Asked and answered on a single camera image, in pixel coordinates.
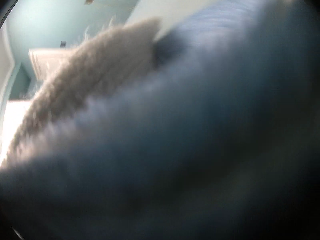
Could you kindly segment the white and blue knit sweater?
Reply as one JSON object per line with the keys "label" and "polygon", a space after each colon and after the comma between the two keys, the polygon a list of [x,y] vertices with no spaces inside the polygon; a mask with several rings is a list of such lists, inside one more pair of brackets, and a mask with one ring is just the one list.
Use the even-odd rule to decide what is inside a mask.
{"label": "white and blue knit sweater", "polygon": [[319,11],[221,0],[80,45],[1,166],[1,239],[319,239]]}

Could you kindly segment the white door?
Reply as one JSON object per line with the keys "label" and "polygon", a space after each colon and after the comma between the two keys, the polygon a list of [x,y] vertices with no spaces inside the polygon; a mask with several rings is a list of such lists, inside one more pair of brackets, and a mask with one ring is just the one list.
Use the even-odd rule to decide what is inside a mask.
{"label": "white door", "polygon": [[36,48],[29,49],[28,55],[38,80],[45,80],[62,64],[67,62],[75,49],[69,48]]}

